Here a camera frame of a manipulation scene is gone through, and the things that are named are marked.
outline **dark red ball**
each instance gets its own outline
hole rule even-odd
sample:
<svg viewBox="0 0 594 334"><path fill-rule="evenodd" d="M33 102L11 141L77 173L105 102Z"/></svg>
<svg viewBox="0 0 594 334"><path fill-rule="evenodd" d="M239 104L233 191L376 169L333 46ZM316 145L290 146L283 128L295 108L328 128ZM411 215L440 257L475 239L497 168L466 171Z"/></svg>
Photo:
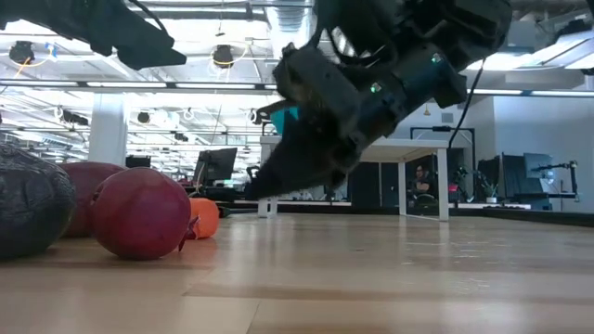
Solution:
<svg viewBox="0 0 594 334"><path fill-rule="evenodd" d="M105 180L91 205L93 235L108 251L129 260L156 260L185 238L191 213L186 191L149 168Z"/></svg>
<svg viewBox="0 0 594 334"><path fill-rule="evenodd" d="M59 167L68 174L76 189L76 212L72 216L71 224L64 237L90 237L89 206L95 190L108 177L124 171L126 168L111 163L91 161L63 163Z"/></svg>

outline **wooden floor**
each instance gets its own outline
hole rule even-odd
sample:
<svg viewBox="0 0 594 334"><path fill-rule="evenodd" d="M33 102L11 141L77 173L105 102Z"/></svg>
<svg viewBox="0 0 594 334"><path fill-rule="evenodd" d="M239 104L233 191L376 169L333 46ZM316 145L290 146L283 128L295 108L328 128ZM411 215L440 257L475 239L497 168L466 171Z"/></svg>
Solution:
<svg viewBox="0 0 594 334"><path fill-rule="evenodd" d="M0 264L2 334L592 334L594 229L250 216L149 263L92 240Z"/></svg>

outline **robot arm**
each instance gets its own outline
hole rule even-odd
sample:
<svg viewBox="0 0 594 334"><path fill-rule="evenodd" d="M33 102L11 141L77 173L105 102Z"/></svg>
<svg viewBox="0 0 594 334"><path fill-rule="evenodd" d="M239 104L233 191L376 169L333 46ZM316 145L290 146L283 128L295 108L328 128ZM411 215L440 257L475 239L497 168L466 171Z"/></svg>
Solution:
<svg viewBox="0 0 594 334"><path fill-rule="evenodd" d="M174 39L126 7L123 0L0 0L0 29L18 19L91 45L103 56L112 49L128 67L183 65Z"/></svg>
<svg viewBox="0 0 594 334"><path fill-rule="evenodd" d="M429 99L441 108L464 102L458 73L497 52L511 23L510 0L323 0L315 10L312 40L286 47L274 71L278 92L302 116L253 180L253 199L336 187L369 145ZM325 58L317 44L335 28L369 56Z"/></svg>

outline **teal object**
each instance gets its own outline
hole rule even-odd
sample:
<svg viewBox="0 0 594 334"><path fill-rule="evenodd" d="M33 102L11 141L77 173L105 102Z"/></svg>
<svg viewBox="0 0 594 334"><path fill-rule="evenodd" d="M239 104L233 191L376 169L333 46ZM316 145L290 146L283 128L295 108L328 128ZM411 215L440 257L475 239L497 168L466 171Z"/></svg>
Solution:
<svg viewBox="0 0 594 334"><path fill-rule="evenodd" d="M287 114L295 118L295 120L299 120L299 108L293 107L289 109L283 109L276 112L273 112L270 115L270 121L272 124L277 128L277 133L282 135L282 131L285 128L285 117Z"/></svg>

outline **black bag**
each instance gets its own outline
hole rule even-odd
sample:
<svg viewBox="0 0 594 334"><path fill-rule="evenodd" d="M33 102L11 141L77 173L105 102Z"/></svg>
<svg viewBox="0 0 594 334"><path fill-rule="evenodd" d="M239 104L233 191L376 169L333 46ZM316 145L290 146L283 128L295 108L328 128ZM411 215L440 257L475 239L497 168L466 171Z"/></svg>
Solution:
<svg viewBox="0 0 594 334"><path fill-rule="evenodd" d="M75 200L58 166L0 144L0 259L45 251L68 228Z"/></svg>

